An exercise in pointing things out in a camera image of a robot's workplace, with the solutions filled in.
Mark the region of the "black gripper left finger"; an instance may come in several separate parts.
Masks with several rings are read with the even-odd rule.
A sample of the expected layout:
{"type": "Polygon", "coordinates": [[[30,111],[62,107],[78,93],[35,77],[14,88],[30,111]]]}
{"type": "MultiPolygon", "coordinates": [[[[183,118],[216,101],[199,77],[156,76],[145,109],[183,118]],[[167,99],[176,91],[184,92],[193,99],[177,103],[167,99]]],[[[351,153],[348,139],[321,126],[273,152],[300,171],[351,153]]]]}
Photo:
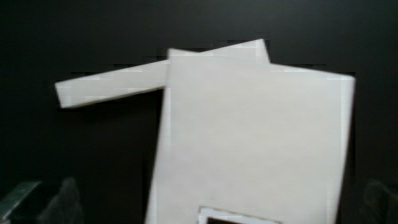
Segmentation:
{"type": "Polygon", "coordinates": [[[0,200],[0,224],[83,224],[76,181],[21,182],[0,200]]]}

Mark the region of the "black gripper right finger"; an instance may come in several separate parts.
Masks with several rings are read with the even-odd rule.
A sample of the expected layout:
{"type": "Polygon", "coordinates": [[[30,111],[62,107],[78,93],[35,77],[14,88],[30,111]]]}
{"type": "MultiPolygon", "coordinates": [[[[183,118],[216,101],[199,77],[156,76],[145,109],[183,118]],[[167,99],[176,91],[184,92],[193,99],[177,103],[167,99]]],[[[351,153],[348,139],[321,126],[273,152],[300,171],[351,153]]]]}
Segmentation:
{"type": "Polygon", "coordinates": [[[360,217],[362,224],[398,224],[398,185],[367,182],[360,217]]]}

